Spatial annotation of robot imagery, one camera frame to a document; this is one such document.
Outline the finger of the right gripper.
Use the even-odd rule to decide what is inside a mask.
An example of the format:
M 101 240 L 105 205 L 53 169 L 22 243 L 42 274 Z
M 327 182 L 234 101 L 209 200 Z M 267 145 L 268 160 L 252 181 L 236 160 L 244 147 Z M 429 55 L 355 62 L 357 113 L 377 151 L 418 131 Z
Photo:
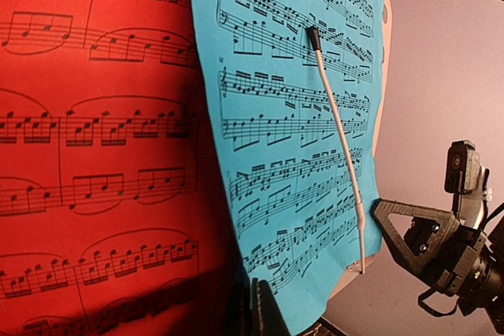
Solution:
M 404 239 L 391 222 L 390 215 L 416 220 L 418 230 L 413 237 Z M 372 217 L 394 261 L 405 269 L 426 268 L 460 226 L 452 212 L 384 199 L 375 203 Z

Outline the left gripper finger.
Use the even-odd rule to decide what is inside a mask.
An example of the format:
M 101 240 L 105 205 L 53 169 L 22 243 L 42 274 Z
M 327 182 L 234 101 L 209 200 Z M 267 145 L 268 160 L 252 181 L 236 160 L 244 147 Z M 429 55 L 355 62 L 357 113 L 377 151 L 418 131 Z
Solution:
M 266 280 L 252 279 L 250 321 L 253 336 L 289 336 L 289 330 Z

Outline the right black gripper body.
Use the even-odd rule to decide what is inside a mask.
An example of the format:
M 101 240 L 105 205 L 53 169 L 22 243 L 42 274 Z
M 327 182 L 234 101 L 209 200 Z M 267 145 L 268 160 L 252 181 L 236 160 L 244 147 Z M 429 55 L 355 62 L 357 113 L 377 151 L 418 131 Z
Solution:
M 439 223 L 415 217 L 404 241 L 412 256 L 402 266 L 432 289 L 447 296 L 491 296 L 491 262 L 484 231 L 456 221 L 442 234 Z

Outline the blue sheet music paper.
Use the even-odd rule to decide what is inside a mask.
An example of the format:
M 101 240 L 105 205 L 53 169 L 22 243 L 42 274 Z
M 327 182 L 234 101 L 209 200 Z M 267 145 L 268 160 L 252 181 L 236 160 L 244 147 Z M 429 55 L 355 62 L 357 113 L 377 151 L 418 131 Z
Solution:
M 191 0 L 209 118 L 247 275 L 287 329 L 325 311 L 359 260 L 354 192 L 307 29 L 320 32 L 365 210 L 379 197 L 384 0 Z

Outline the red sheet music paper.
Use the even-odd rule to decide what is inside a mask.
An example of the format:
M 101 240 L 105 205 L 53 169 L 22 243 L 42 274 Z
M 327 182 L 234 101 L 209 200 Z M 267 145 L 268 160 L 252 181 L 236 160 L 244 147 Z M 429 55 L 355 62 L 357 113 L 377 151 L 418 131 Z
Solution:
M 191 0 L 1 0 L 1 332 L 224 335 Z

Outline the pink music stand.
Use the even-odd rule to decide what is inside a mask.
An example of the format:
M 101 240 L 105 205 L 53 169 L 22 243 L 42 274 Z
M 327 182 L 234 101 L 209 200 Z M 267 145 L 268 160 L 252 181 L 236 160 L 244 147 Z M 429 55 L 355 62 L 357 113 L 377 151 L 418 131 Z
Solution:
M 391 53 L 391 34 L 393 26 L 393 15 L 391 0 L 384 0 L 384 7 L 382 11 L 382 35 L 383 35 L 383 49 L 382 49 L 382 80 L 381 80 L 381 98 L 385 98 L 385 92 L 387 87 L 387 76 L 390 64 L 390 53 Z M 375 256 L 367 256 L 365 253 L 365 226 L 366 226 L 366 214 L 365 207 L 362 202 L 361 193 L 358 187 L 358 179 L 356 176 L 356 171 L 354 164 L 351 159 L 350 148 L 348 146 L 347 137 L 344 134 L 343 122 L 339 114 L 338 106 L 336 104 L 335 95 L 333 94 L 331 85 L 329 83 L 326 69 L 323 62 L 323 54 L 321 49 L 321 38 L 320 32 L 315 27 L 310 27 L 307 29 L 308 40 L 315 58 L 317 60 L 317 68 L 320 74 L 321 82 L 324 86 L 328 103 L 330 109 L 334 116 L 336 130 L 343 148 L 343 154 L 346 159 L 346 166 L 350 176 L 350 183 L 352 190 L 354 192 L 354 208 L 357 217 L 357 229 L 358 229 L 358 241 L 359 241 L 359 260 L 348 265 L 347 268 L 342 273 L 335 288 L 332 291 L 330 297 L 335 297 L 336 294 L 341 292 L 346 286 L 348 286 L 352 281 L 354 281 L 358 275 L 364 275 L 366 268 L 375 260 Z

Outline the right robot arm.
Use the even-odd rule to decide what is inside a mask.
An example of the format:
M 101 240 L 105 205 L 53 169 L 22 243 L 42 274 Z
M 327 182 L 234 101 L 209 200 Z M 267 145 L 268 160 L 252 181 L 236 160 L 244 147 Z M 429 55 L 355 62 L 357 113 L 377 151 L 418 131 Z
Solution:
M 503 244 L 440 209 L 379 200 L 372 209 L 393 260 L 428 289 L 418 305 L 434 317 L 483 308 L 503 333 Z M 488 248 L 486 241 L 493 246 Z

